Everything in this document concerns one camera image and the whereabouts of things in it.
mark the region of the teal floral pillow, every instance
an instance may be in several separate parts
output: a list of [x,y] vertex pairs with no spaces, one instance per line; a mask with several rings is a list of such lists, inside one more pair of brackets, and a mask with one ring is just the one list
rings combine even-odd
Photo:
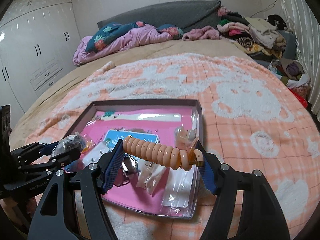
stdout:
[[133,28],[139,28],[145,26],[145,22],[138,21],[135,23],[120,24],[112,22],[101,28],[97,33],[89,40],[86,52],[99,52],[104,47],[115,41],[117,38],[125,35],[129,30]]
[[172,24],[161,25],[159,28],[157,28],[157,31],[159,33],[164,33],[164,32],[169,33],[171,34],[171,36],[173,36],[175,40],[182,39],[182,36],[184,34],[182,29]]

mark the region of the red bag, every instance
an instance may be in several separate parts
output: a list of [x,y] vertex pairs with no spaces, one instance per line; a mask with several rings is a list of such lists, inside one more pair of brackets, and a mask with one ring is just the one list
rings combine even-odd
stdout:
[[301,97],[297,93],[293,92],[290,88],[289,88],[289,90],[300,101],[300,103],[303,105],[303,107],[307,108],[308,102],[303,97]]

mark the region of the metal screw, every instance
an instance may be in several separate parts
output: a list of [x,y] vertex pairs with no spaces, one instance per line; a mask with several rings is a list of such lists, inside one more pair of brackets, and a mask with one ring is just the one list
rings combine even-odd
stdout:
[[228,164],[221,164],[221,166],[220,166],[220,168],[222,169],[222,170],[224,170],[224,171],[227,171],[227,170],[229,170],[229,165]]
[[57,175],[57,176],[61,176],[63,173],[64,173],[63,170],[57,170],[56,175]]
[[98,167],[98,165],[96,163],[91,163],[89,165],[89,170],[95,170]]
[[255,174],[256,176],[260,177],[260,176],[262,175],[262,172],[259,171],[259,170],[255,170],[255,171],[254,171],[254,174]]

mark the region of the peach spiral toy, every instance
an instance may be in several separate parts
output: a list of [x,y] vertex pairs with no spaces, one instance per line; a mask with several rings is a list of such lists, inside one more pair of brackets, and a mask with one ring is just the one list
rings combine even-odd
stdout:
[[193,164],[198,167],[204,164],[201,151],[194,149],[194,146],[187,152],[172,146],[151,143],[127,136],[122,143],[122,147],[128,154],[173,170],[181,167],[185,171],[189,171]]

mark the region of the pink blanket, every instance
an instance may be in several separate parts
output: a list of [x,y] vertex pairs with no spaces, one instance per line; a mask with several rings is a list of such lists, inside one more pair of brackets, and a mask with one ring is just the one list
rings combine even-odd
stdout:
[[122,50],[173,39],[169,33],[159,33],[154,26],[146,24],[145,27],[131,29],[98,53],[87,53],[85,48],[91,38],[92,36],[86,36],[80,41],[78,49],[73,56],[74,65],[79,66]]
[[192,29],[190,32],[185,33],[182,37],[184,41],[195,41],[195,40],[220,40],[220,34],[211,26],[206,26],[201,29]]

